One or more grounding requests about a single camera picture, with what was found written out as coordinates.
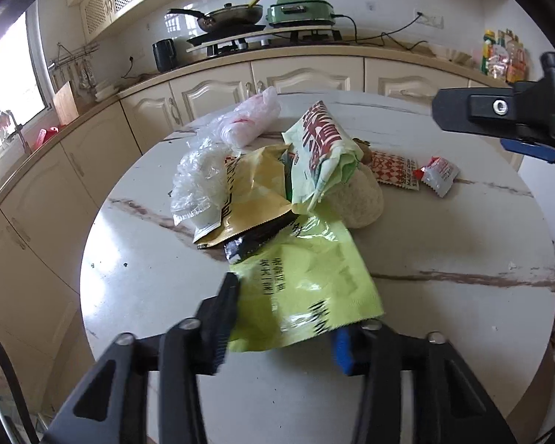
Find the electrical outlet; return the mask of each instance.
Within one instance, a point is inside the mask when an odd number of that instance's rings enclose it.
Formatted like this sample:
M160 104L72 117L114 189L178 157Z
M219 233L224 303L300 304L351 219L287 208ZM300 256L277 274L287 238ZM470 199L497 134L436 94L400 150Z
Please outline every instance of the electrical outlet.
M432 26L433 28L437 28L442 30L444 28L444 17L441 14L435 14L432 11L424 11L424 10L415 10L415 18L419 18L416 20L416 23L425 26Z

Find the black electric kettle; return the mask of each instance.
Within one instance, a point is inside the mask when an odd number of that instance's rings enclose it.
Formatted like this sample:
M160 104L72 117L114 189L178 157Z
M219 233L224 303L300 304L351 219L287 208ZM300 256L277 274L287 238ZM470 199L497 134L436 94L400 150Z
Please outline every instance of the black electric kettle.
M154 60L159 72L163 73L179 66L177 50L173 40L170 38L152 44L152 51L154 52Z

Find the frying pan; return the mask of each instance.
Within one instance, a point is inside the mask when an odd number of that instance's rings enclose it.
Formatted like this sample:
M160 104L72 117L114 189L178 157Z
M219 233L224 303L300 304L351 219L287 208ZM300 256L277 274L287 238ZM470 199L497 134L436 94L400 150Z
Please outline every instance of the frying pan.
M263 16L263 6L257 4L259 0L252 0L249 4L233 6L226 3L224 8L214 10L208 14L197 10L184 8L170 8L167 14L188 14L198 19L198 25L204 32L213 32L232 25L254 25Z

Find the faucet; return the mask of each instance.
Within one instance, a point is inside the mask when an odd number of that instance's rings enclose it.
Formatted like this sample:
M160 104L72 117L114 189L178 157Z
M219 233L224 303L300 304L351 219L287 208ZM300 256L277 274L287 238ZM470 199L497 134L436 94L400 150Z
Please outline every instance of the faucet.
M10 143L10 142L12 142L13 138L15 138L15 135L18 135L19 138L21 139L23 152L26 155L31 155L31 147L29 146L29 144L25 140L25 137L23 137L23 135L22 135L22 125L19 125L19 124L16 123L16 119L15 119L15 116L12 115L12 111L10 111L10 110L1 111L0 112L0 128L6 129L7 127L9 127L10 121L12 121L12 123L14 124L15 129L11 134L7 134L2 141Z

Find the yellow-green snack package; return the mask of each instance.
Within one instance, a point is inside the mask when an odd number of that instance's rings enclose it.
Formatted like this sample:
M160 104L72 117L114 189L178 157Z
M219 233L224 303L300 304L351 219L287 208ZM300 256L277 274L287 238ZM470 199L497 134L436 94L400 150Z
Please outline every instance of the yellow-green snack package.
M282 133L292 145L292 210L309 213L326 192L350 179L363 157L361 148L339 126L322 100Z
M241 281L232 351L284 347L383 314L351 235L326 202L230 270Z

